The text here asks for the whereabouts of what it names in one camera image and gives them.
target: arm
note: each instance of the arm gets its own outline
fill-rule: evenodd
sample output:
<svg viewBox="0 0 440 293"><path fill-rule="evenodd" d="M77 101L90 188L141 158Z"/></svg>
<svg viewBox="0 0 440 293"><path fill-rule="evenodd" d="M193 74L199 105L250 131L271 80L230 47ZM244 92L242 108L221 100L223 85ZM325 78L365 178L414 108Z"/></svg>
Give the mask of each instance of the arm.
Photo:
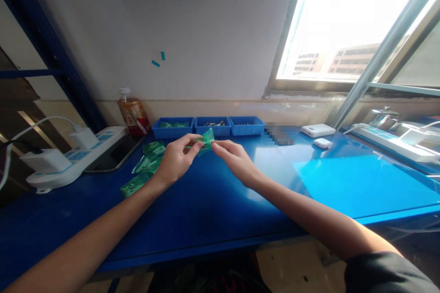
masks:
<svg viewBox="0 0 440 293"><path fill-rule="evenodd" d="M189 151L184 147L197 137L200 135L187 134L170 143L156 174L144 187L34 265L4 292L77 292L156 198L188 170L203 143Z"/></svg>
<svg viewBox="0 0 440 293"><path fill-rule="evenodd" d="M382 251L401 255L393 245L362 224L265 176L241 145L215 141L212 148L246 187L267 199L341 259Z"/></svg>

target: blue metal shelf frame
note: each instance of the blue metal shelf frame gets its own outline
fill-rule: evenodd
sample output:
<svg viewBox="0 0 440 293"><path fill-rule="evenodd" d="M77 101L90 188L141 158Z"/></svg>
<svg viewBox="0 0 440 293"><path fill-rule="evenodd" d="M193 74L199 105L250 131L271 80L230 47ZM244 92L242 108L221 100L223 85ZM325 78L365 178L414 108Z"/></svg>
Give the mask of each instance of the blue metal shelf frame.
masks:
<svg viewBox="0 0 440 293"><path fill-rule="evenodd" d="M0 78L54 76L85 124L95 133L107 124L37 0L4 0L47 70L0 71Z"/></svg>

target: stainless steel kettle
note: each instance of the stainless steel kettle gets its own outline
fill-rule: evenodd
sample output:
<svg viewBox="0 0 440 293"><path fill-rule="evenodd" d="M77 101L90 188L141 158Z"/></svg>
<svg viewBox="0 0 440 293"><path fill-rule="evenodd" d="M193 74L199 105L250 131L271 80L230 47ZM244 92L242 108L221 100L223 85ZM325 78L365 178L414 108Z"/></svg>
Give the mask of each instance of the stainless steel kettle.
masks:
<svg viewBox="0 0 440 293"><path fill-rule="evenodd" d="M385 131L396 128L399 125L399 114L390 111L390 108L384 107L383 109L371 110L375 117L368 124Z"/></svg>

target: black phone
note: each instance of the black phone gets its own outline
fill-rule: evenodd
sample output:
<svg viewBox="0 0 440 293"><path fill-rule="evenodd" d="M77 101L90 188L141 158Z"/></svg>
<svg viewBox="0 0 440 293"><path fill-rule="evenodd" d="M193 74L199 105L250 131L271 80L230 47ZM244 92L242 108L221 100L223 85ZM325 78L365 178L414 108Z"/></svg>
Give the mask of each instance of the black phone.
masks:
<svg viewBox="0 0 440 293"><path fill-rule="evenodd" d="M125 135L84 170L85 173L116 171L144 140L145 136Z"/></svg>

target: floor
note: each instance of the floor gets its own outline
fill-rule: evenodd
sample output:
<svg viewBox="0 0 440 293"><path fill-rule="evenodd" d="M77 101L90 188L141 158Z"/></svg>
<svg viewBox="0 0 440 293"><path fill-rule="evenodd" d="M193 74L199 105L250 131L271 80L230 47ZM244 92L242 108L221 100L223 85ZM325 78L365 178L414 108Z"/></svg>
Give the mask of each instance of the floor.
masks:
<svg viewBox="0 0 440 293"><path fill-rule="evenodd" d="M317 241L256 253L261 276L273 293L343 293L345 263ZM146 293L153 273L121 278L116 293ZM85 285L80 293L107 293L111 280Z"/></svg>

